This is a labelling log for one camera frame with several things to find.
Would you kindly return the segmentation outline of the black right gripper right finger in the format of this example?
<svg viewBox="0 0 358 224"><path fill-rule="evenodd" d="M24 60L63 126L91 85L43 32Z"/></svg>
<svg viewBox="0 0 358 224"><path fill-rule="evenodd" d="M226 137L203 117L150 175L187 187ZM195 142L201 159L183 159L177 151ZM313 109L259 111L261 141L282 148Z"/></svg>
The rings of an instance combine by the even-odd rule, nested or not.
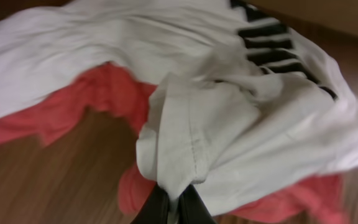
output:
<svg viewBox="0 0 358 224"><path fill-rule="evenodd" d="M216 224L193 185L179 198L179 224Z"/></svg>

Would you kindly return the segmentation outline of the white t-shirt black print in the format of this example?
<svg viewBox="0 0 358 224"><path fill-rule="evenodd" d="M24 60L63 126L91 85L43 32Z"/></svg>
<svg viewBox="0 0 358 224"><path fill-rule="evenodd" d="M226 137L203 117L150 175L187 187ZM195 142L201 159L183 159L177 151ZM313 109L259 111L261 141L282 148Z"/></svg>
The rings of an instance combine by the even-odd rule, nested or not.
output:
<svg viewBox="0 0 358 224"><path fill-rule="evenodd" d="M336 61L244 1L73 1L0 21L0 119L111 63L155 85L119 188L193 185L212 215L358 167L358 98Z"/></svg>

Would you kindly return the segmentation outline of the red t-shirt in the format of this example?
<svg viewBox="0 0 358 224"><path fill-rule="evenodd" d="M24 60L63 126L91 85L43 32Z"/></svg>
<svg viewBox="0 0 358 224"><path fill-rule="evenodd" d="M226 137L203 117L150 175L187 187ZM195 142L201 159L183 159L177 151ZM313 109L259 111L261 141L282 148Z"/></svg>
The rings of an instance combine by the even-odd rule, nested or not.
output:
<svg viewBox="0 0 358 224"><path fill-rule="evenodd" d="M138 134L147 120L155 85L105 63L82 73L41 103L0 119L0 144L36 134L48 146L73 129L86 107L123 117ZM264 223L282 222L306 211L321 223L346 224L341 209L342 177L310 177L262 199L240 204L231 215Z"/></svg>

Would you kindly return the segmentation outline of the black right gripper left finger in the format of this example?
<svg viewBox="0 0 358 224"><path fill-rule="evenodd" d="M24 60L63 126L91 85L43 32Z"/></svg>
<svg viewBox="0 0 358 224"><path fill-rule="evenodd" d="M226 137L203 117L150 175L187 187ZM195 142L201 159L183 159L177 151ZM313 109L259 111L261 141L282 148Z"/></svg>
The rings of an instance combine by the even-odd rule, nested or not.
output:
<svg viewBox="0 0 358 224"><path fill-rule="evenodd" d="M155 185L131 224L167 224L169 206L170 199L166 191Z"/></svg>

